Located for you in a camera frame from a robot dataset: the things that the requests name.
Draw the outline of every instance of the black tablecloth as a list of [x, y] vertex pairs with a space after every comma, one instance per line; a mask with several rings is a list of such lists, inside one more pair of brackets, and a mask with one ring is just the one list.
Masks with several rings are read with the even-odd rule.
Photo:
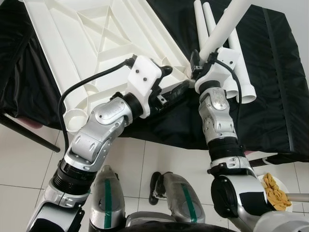
[[[189, 59], [198, 49], [193, 0], [148, 0]], [[218, 21], [227, 0], [210, 0]], [[241, 106], [239, 139], [247, 150], [281, 153], [278, 162], [307, 161], [309, 92], [298, 47], [285, 15], [251, 6], [237, 26], [257, 99]], [[0, 6], [0, 110], [59, 129], [59, 91], [23, 3]], [[229, 100], [235, 118], [237, 103]], [[198, 95], [160, 115], [138, 119], [123, 136], [189, 149], [207, 149]]]

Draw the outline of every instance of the white pipe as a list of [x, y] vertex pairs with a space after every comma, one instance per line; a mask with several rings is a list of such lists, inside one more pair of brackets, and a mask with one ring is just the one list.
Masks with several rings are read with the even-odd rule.
[[[207, 29], [209, 35], [212, 34], [212, 31], [216, 27], [216, 22], [214, 20], [212, 11], [211, 11], [211, 6], [209, 5], [208, 2], [203, 4], [203, 11], [204, 11], [204, 16], [207, 24]], [[238, 95], [238, 88], [236, 81], [232, 78], [232, 76], [229, 76], [225, 81], [222, 86], [223, 89], [226, 90], [226, 98], [230, 99]]]
[[201, 50], [203, 45], [206, 43], [206, 40], [208, 39], [208, 33], [203, 14], [202, 3], [200, 0], [194, 1], [194, 12], [195, 12], [195, 19], [197, 21], [199, 49]]
[[250, 5], [250, 0], [231, 1], [226, 9], [226, 12], [218, 22], [218, 25], [215, 27], [212, 34], [209, 36], [206, 43], [203, 45], [203, 48], [199, 52], [200, 65], [205, 63], [211, 52], [224, 44], [238, 22], [247, 12]]
[[[228, 37], [228, 43], [230, 48], [240, 52], [240, 57], [235, 65], [234, 72], [237, 75], [241, 87], [241, 103], [247, 104], [253, 102], [256, 99], [256, 92], [254, 86], [251, 85], [245, 60], [243, 58], [239, 38], [236, 29], [234, 29], [231, 35]], [[239, 95], [236, 96], [237, 102], [239, 102]]]
[[203, 4], [203, 11], [204, 11], [204, 16], [207, 24], [207, 30], [208, 34], [210, 35], [214, 28], [216, 27], [216, 21], [214, 20], [211, 6], [209, 5], [208, 2]]

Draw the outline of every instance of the white plastic frame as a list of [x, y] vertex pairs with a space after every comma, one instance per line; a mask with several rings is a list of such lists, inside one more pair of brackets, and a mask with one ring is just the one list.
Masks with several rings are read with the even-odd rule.
[[[171, 65], [163, 92], [186, 80], [189, 61], [143, 0], [24, 0], [60, 93], [135, 55]], [[72, 92], [65, 99], [67, 130], [75, 133], [91, 110], [126, 89], [122, 68]]]

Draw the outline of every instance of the black wire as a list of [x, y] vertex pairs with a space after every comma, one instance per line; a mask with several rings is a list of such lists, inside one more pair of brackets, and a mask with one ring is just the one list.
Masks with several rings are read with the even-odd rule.
[[63, 119], [63, 115], [62, 115], [62, 109], [63, 109], [63, 101], [64, 99], [67, 97], [68, 94], [70, 94], [72, 91], [74, 91], [75, 89], [77, 89], [78, 87], [90, 82], [90, 81], [93, 81], [94, 79], [97, 79], [101, 76], [104, 76], [104, 75], [107, 75], [107, 74], [110, 74], [120, 68], [122, 68], [123, 66], [127, 65], [128, 64], [128, 60], [125, 60], [123, 62], [121, 62], [120, 64], [108, 69], [108, 70], [105, 70], [105, 71], [102, 71], [102, 72], [99, 72], [87, 79], [84, 79], [80, 82], [78, 82], [77, 84], [71, 86], [70, 88], [68, 88], [60, 97], [60, 100], [59, 100], [59, 104], [58, 104], [58, 116], [59, 116], [59, 121], [60, 121], [60, 125], [61, 125], [61, 129], [62, 129], [62, 133], [63, 133], [63, 137], [64, 137], [64, 142], [65, 142], [65, 153], [67, 152], [68, 148], [69, 148], [69, 138], [68, 138], [68, 133], [67, 133], [67, 129], [66, 129], [66, 125], [64, 123], [64, 119]]
[[240, 87], [240, 82], [239, 79], [236, 75], [236, 73], [225, 63], [223, 63], [222, 61], [219, 61], [218, 59], [215, 59], [213, 62], [220, 64], [221, 66], [225, 67], [231, 74], [232, 74], [232, 78], [236, 81], [237, 84], [237, 88], [238, 88], [238, 96], [239, 96], [239, 104], [238, 104], [238, 110], [237, 110], [237, 116], [236, 116], [236, 132], [238, 132], [238, 128], [239, 128], [239, 115], [240, 115], [240, 105], [241, 105], [241, 101], [242, 101], [242, 94], [241, 94], [241, 87]]

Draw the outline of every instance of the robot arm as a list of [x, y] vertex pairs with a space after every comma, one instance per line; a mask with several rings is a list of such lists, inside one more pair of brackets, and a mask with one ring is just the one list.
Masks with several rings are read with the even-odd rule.
[[220, 60], [233, 69], [237, 57], [231, 54], [233, 52], [227, 48], [212, 53], [195, 85], [200, 94], [198, 111], [211, 157], [208, 172], [215, 177], [211, 185], [214, 208], [242, 232], [308, 229], [304, 218], [273, 211], [273, 207], [267, 204], [265, 190], [238, 142], [229, 104], [221, 88], [228, 76], [227, 69], [216, 62]]
[[28, 223], [27, 232], [76, 232], [90, 193], [111, 144], [134, 119], [146, 118], [160, 94], [159, 83], [172, 71], [143, 56], [133, 56], [126, 94], [98, 105], [74, 137]]

